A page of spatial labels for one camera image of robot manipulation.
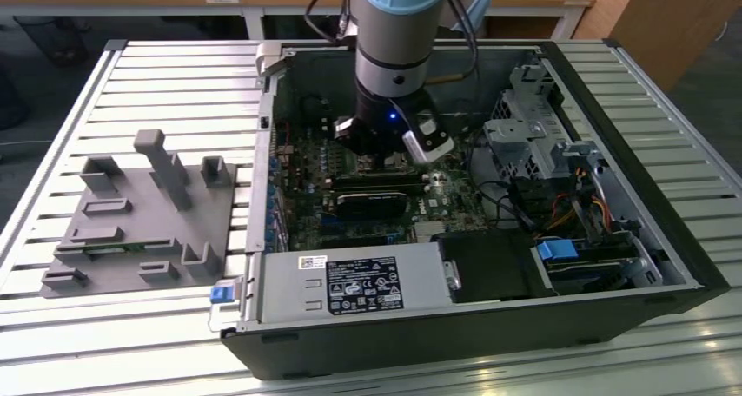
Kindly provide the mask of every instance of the barcode sticker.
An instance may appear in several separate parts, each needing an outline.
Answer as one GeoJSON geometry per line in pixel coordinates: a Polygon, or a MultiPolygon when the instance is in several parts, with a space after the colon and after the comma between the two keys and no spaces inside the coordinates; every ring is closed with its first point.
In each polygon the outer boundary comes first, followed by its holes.
{"type": "Polygon", "coordinates": [[[299,257],[299,270],[324,268],[324,263],[327,263],[326,255],[303,255],[299,257]]]}
{"type": "Polygon", "coordinates": [[[240,0],[207,0],[207,3],[240,3],[240,0]]]}

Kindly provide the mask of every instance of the power supply label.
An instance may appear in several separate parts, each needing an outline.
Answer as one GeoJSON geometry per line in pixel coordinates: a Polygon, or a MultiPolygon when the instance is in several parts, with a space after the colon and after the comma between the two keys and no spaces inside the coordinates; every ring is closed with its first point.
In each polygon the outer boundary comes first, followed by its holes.
{"type": "Polygon", "coordinates": [[[327,261],[324,270],[332,315],[404,308],[396,258],[327,261]]]}

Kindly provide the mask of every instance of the aluminum extrusion table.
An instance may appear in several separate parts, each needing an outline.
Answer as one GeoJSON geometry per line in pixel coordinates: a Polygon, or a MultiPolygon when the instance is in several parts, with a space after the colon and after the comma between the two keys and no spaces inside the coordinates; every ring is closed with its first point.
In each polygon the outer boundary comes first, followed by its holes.
{"type": "MultiPolygon", "coordinates": [[[[0,236],[0,394],[727,394],[742,385],[742,183],[622,49],[561,43],[733,289],[611,342],[260,382],[210,330],[208,287],[59,300],[40,278],[84,190],[84,156],[146,166],[140,129],[184,164],[239,167],[226,275],[243,272],[260,80],[259,42],[128,42],[103,53],[0,236]]],[[[575,109],[567,109],[589,138],[575,109]]],[[[215,321],[236,320],[228,307],[215,321]]]]}

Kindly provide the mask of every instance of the blue release tab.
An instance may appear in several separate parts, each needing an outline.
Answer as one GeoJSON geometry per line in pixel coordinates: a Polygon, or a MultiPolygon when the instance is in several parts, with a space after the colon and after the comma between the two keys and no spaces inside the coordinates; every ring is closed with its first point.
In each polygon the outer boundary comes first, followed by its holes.
{"type": "Polygon", "coordinates": [[[208,299],[212,304],[234,302],[234,285],[214,286],[211,288],[211,296],[208,299]]]}
{"type": "Polygon", "coordinates": [[[542,260],[577,259],[578,250],[571,240],[546,240],[535,246],[542,260]]]}

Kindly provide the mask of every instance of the motherboard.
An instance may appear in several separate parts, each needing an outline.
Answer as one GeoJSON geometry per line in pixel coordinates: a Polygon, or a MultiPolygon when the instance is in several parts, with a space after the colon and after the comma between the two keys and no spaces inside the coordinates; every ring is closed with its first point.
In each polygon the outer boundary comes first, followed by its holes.
{"type": "Polygon", "coordinates": [[[420,166],[406,153],[359,156],[322,131],[280,133],[290,251],[427,242],[435,234],[486,229],[466,153],[420,166]]]}

